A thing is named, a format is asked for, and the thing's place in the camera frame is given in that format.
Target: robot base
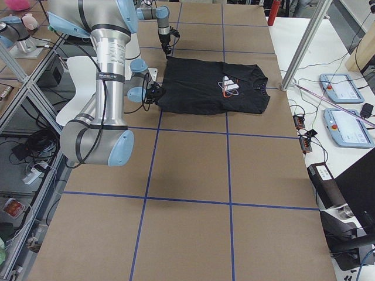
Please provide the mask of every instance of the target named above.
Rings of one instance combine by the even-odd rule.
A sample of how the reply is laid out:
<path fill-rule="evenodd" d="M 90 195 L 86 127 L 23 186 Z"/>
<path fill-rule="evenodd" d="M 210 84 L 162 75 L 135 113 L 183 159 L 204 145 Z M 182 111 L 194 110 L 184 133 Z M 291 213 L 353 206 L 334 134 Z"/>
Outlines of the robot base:
<path fill-rule="evenodd" d="M 37 46 L 44 46 L 46 44 L 48 44 L 47 42 L 45 41 L 42 41 L 42 40 L 37 40 L 37 39 L 34 39 L 35 40 L 35 43 Z M 13 48 L 11 48 L 11 50 L 9 51 L 12 55 L 12 57 L 14 57 L 15 59 L 37 59 L 38 56 L 40 55 L 40 53 L 44 50 L 45 48 L 36 48 L 35 51 L 32 51 L 30 53 L 22 53 L 18 50 L 17 46 L 14 46 Z"/>

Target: computer monitor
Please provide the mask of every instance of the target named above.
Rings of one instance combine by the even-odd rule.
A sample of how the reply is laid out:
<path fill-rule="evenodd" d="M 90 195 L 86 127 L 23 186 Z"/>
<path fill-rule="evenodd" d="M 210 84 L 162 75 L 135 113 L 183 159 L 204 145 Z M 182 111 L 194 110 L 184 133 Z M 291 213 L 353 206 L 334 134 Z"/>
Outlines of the computer monitor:
<path fill-rule="evenodd" d="M 375 234 L 375 149 L 336 178 L 342 196 L 367 234 Z"/>

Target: black box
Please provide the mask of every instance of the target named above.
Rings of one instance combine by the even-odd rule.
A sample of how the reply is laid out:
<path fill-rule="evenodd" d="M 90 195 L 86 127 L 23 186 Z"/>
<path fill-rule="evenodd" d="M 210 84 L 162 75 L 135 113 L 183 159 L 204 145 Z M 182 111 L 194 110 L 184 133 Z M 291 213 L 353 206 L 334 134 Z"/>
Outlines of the black box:
<path fill-rule="evenodd" d="M 346 203 L 335 178 L 324 162 L 311 164 L 307 168 L 307 172 L 325 208 Z"/>

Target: brown cardboard surface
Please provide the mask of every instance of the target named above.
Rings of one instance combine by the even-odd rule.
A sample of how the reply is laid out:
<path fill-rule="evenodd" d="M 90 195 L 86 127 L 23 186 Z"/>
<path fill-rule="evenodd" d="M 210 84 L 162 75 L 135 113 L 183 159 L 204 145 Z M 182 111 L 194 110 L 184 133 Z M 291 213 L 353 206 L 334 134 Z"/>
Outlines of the brown cardboard surface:
<path fill-rule="evenodd" d="M 179 19 L 174 56 L 256 63 L 277 87 L 262 8 L 163 5 L 171 22 Z M 156 22 L 140 22 L 138 37 L 161 82 Z M 267 91 L 263 115 L 177 115 L 156 106 L 125 114 L 130 127 L 144 127 L 131 128 L 131 160 L 72 171 L 29 281 L 335 280 L 286 95 Z M 136 108 L 125 100 L 126 111 Z M 123 198 L 132 196 L 139 199 Z"/>
<path fill-rule="evenodd" d="M 225 133 L 227 130 L 225 114 L 208 116 L 174 114 L 170 112 L 163 112 L 161 128 L 221 133 Z"/>
<path fill-rule="evenodd" d="M 135 111 L 137 108 L 140 107 L 139 103 L 132 102 L 128 100 L 128 98 L 125 98 L 125 121 L 128 123 L 130 127 L 143 127 L 143 128 L 157 128 L 159 124 L 159 117 L 160 117 L 160 108 L 153 104 L 150 105 L 150 108 L 148 111 L 145 111 L 143 108 L 139 109 L 135 113 L 129 113 L 126 112 L 132 112 Z"/>
<path fill-rule="evenodd" d="M 131 130 L 134 133 L 134 150 L 125 166 L 82 165 L 71 173 L 65 190 L 143 196 L 156 132 Z"/>
<path fill-rule="evenodd" d="M 147 201 L 133 280 L 231 280 L 228 209 Z"/>
<path fill-rule="evenodd" d="M 316 207 L 297 139 L 229 139 L 233 202 Z"/>
<path fill-rule="evenodd" d="M 140 47 L 161 48 L 158 37 L 158 24 L 154 21 L 138 22 L 138 43 Z"/>
<path fill-rule="evenodd" d="M 223 5 L 225 25 L 267 26 L 262 6 Z"/>
<path fill-rule="evenodd" d="M 158 76 L 156 78 L 157 82 L 163 82 L 164 70 L 166 67 L 166 58 L 161 45 L 158 45 L 156 49 L 152 48 L 141 48 L 142 59 L 145 60 L 148 67 L 153 67 L 158 69 Z"/>
<path fill-rule="evenodd" d="M 65 194 L 28 281 L 128 278 L 142 205 L 140 199 Z"/>
<path fill-rule="evenodd" d="M 274 54 L 268 27 L 224 26 L 225 51 Z"/>
<path fill-rule="evenodd" d="M 159 133 L 149 195 L 228 202 L 226 136 Z"/>
<path fill-rule="evenodd" d="M 287 101 L 287 93 L 280 90 L 267 89 L 267 94 L 270 96 L 270 101 L 262 114 L 228 113 L 230 133 L 297 136 Z"/>
<path fill-rule="evenodd" d="M 267 88 L 280 88 L 282 77 L 275 54 L 225 52 L 225 62 L 234 64 L 257 64 L 268 78 Z"/>
<path fill-rule="evenodd" d="M 196 59 L 205 61 L 224 61 L 224 53 L 221 51 L 195 51 L 195 50 L 174 50 L 174 57 L 182 59 Z"/>
<path fill-rule="evenodd" d="M 318 211 L 234 206 L 233 229 L 236 281 L 336 280 Z"/>
<path fill-rule="evenodd" d="M 221 5 L 201 3 L 183 4 L 180 15 L 181 22 L 221 25 Z"/>
<path fill-rule="evenodd" d="M 178 24 L 181 34 L 176 49 L 187 50 L 223 50 L 223 27 L 221 25 L 196 25 L 192 23 Z"/>

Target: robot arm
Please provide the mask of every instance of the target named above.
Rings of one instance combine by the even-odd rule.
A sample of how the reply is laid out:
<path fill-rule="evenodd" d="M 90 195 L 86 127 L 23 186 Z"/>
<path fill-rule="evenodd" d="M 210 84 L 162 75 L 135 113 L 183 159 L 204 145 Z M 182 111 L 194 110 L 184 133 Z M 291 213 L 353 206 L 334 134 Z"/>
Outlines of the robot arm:
<path fill-rule="evenodd" d="M 131 63 L 132 77 L 125 85 L 125 45 L 138 29 L 134 3 L 49 0 L 48 14 L 52 28 L 75 37 L 91 38 L 97 53 L 96 93 L 64 127 L 60 137 L 63 153 L 79 163 L 126 164 L 134 136 L 124 120 L 124 93 L 130 100 L 145 103 L 154 102 L 162 94 L 141 59 Z"/>
<path fill-rule="evenodd" d="M 137 8 L 137 17 L 140 20 L 156 19 L 158 22 L 158 34 L 165 55 L 169 55 L 172 51 L 169 43 L 171 35 L 180 38 L 180 33 L 169 25 L 169 9 L 166 6 L 158 8 L 152 7 L 152 1 L 142 0 L 139 8 Z"/>
<path fill-rule="evenodd" d="M 6 48 L 12 47 L 15 43 L 22 53 L 30 53 L 36 49 L 36 44 L 30 37 L 22 20 L 17 16 L 6 16 L 0 19 L 0 42 Z"/>

